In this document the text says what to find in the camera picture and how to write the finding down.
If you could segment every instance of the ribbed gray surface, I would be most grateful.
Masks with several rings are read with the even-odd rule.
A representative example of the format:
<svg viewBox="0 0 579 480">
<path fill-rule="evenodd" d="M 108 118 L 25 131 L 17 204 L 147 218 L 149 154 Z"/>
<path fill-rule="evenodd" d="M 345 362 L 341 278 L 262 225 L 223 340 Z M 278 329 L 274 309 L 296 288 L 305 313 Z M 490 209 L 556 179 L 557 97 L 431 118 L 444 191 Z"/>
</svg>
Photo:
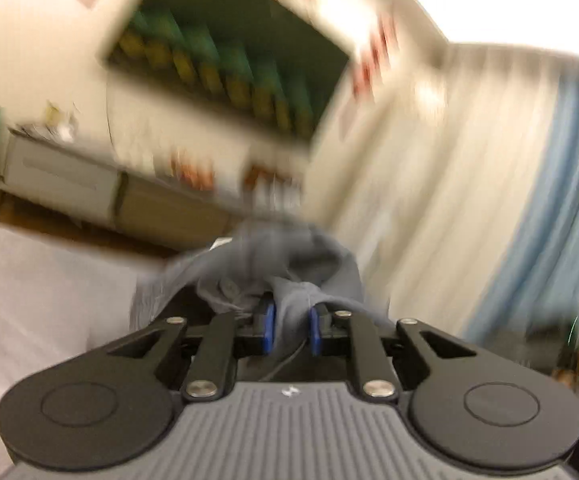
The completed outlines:
<svg viewBox="0 0 579 480">
<path fill-rule="evenodd" d="M 19 465 L 2 480 L 475 480 L 408 434 L 396 410 L 352 397 L 342 383 L 238 383 L 218 402 L 186 408 L 156 448 L 83 474 Z M 566 480 L 555 467 L 525 476 Z"/>
</svg>

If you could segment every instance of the gray cloth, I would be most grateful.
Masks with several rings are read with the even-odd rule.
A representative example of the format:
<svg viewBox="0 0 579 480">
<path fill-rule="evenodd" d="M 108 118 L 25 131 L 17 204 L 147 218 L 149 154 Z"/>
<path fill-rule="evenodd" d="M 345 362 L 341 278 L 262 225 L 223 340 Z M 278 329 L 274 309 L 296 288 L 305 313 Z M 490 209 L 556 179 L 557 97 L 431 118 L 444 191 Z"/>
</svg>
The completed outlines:
<svg viewBox="0 0 579 480">
<path fill-rule="evenodd" d="M 300 352 L 309 336 L 309 309 L 317 303 L 366 312 L 378 325 L 393 327 L 387 317 L 366 308 L 353 254 L 306 225 L 246 224 L 227 244 L 179 256 L 161 274 L 139 283 L 131 328 L 146 327 L 179 290 L 194 284 L 217 314 L 249 313 L 265 291 L 272 291 L 274 346 L 269 356 L 255 361 L 256 373 L 248 378 L 268 378 Z"/>
</svg>

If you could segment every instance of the wooden floor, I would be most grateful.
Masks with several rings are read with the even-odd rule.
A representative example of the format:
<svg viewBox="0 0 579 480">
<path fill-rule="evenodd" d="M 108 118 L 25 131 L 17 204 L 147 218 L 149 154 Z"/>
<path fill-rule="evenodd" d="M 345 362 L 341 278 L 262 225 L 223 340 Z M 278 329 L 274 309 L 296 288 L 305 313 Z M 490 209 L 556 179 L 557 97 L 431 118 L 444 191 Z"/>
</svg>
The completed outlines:
<svg viewBox="0 0 579 480">
<path fill-rule="evenodd" d="M 120 253 L 167 258 L 176 251 L 72 220 L 66 215 L 0 191 L 0 223 L 75 244 Z"/>
</svg>

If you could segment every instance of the cabinet door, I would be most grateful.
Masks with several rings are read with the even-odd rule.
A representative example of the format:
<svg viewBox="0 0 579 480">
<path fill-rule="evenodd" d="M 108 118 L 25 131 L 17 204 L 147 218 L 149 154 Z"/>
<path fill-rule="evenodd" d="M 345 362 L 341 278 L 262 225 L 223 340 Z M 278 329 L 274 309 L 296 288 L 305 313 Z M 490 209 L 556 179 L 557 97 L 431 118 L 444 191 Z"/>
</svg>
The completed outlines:
<svg viewBox="0 0 579 480">
<path fill-rule="evenodd" d="M 230 214 L 201 198 L 130 176 L 118 211 L 118 228 L 177 249 L 211 245 L 227 228 Z"/>
<path fill-rule="evenodd" d="M 98 224 L 112 225 L 119 174 L 33 139 L 13 136 L 4 184 L 7 192 Z"/>
</svg>

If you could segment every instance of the wall-mounted cabinet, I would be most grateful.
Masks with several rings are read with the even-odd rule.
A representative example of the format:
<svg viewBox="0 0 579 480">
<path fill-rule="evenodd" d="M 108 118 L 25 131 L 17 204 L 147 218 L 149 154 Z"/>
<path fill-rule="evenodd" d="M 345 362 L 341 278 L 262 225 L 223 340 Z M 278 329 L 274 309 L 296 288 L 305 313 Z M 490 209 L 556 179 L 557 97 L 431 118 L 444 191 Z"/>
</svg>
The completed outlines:
<svg viewBox="0 0 579 480">
<path fill-rule="evenodd" d="M 108 56 L 311 141 L 349 56 L 276 0 L 142 0 Z"/>
</svg>

